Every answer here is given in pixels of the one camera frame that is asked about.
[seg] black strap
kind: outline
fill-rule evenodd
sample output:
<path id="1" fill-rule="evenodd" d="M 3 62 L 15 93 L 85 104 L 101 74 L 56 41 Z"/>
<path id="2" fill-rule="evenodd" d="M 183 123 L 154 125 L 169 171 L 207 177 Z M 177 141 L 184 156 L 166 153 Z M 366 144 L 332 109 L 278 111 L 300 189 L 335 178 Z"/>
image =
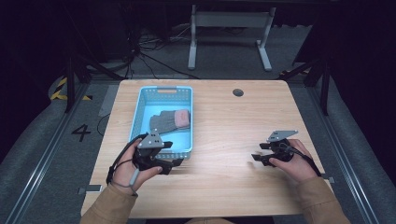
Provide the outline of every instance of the black strap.
<path id="1" fill-rule="evenodd" d="M 106 178 L 106 183 L 109 184 L 111 182 L 111 180 L 113 179 L 113 175 L 114 175 L 114 171 L 116 170 L 116 166 L 117 163 L 119 163 L 121 157 L 123 156 L 123 154 L 125 153 L 125 151 L 139 138 L 144 139 L 146 136 L 148 135 L 148 133 L 144 133 L 144 134 L 139 134 L 137 137 L 135 137 L 134 139 L 132 139 L 131 142 L 129 142 L 125 148 L 122 150 L 122 152 L 120 153 L 120 155 L 114 160 L 113 165 L 110 166 L 108 168 L 108 173 L 107 173 L 107 178 Z"/>
<path id="2" fill-rule="evenodd" d="M 317 165 L 315 164 L 314 160 L 312 160 L 307 155 L 303 154 L 299 149 L 295 147 L 289 147 L 289 150 L 294 152 L 295 154 L 300 155 L 308 164 L 312 167 L 312 169 L 317 173 L 317 176 L 321 176 L 320 170 L 318 169 Z"/>

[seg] sleeve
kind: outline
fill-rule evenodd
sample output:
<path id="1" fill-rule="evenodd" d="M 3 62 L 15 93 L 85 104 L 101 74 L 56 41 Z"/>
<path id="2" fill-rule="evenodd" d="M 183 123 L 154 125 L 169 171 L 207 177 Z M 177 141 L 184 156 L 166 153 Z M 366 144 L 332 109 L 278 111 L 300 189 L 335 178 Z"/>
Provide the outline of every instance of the sleeve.
<path id="1" fill-rule="evenodd" d="M 314 177 L 303 181 L 297 187 L 297 193 L 308 223 L 350 223 L 323 178 Z"/>
<path id="2" fill-rule="evenodd" d="M 134 207 L 136 198 L 109 184 L 91 208 L 82 216 L 80 223 L 125 224 Z"/>

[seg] person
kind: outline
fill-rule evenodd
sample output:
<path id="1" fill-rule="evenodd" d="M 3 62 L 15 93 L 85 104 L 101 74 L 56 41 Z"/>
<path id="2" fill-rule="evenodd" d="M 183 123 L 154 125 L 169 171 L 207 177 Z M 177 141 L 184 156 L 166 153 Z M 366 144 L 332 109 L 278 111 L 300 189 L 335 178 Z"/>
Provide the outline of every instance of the person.
<path id="1" fill-rule="evenodd" d="M 121 157 L 120 163 L 132 158 L 139 142 L 140 140 L 135 141 L 128 148 Z M 292 147 L 311 157 L 300 140 L 289 139 L 289 142 Z M 301 156 L 295 155 L 288 162 L 271 158 L 270 162 L 297 181 L 297 193 L 301 200 L 304 218 L 308 223 L 350 223 L 332 190 Z M 113 181 L 81 217 L 80 223 L 126 223 L 134 207 L 137 190 L 145 181 L 162 170 L 161 167 L 153 167 L 140 172 L 131 189 L 126 186 L 129 185 L 135 169 L 131 162 L 120 165 L 113 176 Z"/>

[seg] printed number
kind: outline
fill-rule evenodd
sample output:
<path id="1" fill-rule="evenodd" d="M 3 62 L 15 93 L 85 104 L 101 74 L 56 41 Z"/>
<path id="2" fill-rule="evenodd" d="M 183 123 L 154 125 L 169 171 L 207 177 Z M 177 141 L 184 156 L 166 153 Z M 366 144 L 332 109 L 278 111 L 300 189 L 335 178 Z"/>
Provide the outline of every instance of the printed number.
<path id="1" fill-rule="evenodd" d="M 81 125 L 81 127 L 75 129 L 72 132 L 72 134 L 81 134 L 81 137 L 79 138 L 79 142 L 82 142 L 82 140 L 84 139 L 84 135 L 91 133 L 91 132 L 87 132 L 87 129 L 88 129 L 88 125 L 83 124 L 83 125 Z"/>

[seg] blue tray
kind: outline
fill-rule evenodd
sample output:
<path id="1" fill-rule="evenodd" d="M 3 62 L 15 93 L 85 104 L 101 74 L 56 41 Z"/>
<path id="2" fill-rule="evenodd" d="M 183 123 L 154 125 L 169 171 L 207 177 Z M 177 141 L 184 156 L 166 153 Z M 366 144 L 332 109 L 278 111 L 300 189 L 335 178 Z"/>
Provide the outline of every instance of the blue tray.
<path id="1" fill-rule="evenodd" d="M 161 133 L 161 139 L 173 142 L 157 155 L 158 159 L 188 159 L 192 150 L 192 88 L 188 86 L 146 86 L 142 87 L 134 111 L 134 122 L 130 141 L 141 133 L 150 133 L 149 120 L 163 110 L 188 109 L 191 114 L 189 129 Z"/>

